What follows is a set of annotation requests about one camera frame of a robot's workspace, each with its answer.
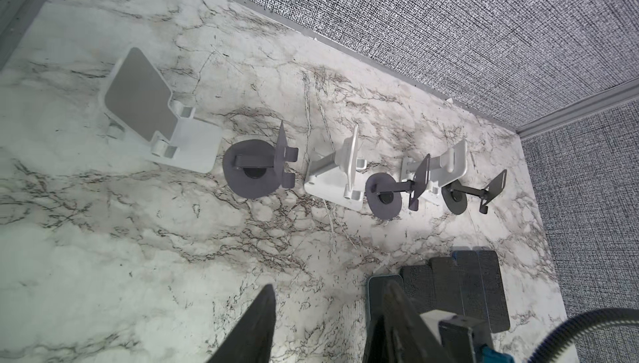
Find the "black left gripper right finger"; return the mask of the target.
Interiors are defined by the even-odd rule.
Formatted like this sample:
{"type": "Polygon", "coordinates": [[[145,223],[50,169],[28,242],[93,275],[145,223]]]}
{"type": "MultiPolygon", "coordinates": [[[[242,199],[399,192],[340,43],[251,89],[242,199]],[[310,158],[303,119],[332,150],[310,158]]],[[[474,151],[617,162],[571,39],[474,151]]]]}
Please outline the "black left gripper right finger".
{"type": "Polygon", "coordinates": [[[395,281],[381,294],[381,313],[369,323],[364,362],[451,362],[453,359],[395,281]]]}

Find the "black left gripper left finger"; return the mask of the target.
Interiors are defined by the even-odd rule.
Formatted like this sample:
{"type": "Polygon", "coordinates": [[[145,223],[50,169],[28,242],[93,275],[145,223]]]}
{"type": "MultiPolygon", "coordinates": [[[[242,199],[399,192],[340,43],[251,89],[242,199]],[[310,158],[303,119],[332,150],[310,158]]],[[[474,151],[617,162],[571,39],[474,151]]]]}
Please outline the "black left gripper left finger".
{"type": "Polygon", "coordinates": [[[208,363],[264,362],[271,359],[276,329],[276,293],[264,286],[208,363]]]}

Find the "large black phone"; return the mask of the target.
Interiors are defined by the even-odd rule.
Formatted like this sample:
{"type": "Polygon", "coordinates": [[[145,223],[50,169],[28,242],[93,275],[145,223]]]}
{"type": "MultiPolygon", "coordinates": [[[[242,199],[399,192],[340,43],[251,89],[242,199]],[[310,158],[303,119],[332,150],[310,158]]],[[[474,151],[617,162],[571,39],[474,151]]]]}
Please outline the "large black phone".
{"type": "Polygon", "coordinates": [[[510,318],[504,282],[495,251],[477,250],[479,274],[484,295],[485,318],[494,334],[510,329],[510,318]]]}

